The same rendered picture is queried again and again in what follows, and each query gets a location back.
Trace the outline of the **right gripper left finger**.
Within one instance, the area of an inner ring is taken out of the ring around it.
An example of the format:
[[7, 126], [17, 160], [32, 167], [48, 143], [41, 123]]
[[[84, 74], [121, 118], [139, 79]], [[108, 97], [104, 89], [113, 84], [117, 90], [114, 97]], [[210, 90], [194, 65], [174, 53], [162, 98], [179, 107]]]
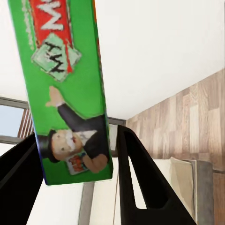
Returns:
[[26, 225], [44, 180], [35, 133], [0, 156], [0, 225]]

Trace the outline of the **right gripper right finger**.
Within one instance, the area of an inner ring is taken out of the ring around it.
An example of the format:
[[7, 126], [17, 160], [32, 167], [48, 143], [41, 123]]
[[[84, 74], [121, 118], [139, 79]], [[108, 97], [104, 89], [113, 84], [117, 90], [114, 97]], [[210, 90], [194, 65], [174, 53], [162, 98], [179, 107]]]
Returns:
[[[196, 225], [135, 132], [118, 125], [121, 225]], [[130, 156], [147, 209], [136, 207]]]

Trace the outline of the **board game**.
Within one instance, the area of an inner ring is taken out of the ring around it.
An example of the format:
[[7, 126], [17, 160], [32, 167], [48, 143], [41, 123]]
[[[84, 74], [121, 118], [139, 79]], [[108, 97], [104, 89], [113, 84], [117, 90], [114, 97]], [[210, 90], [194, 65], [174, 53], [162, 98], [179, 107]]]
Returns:
[[47, 186], [113, 178], [95, 0], [7, 0]]

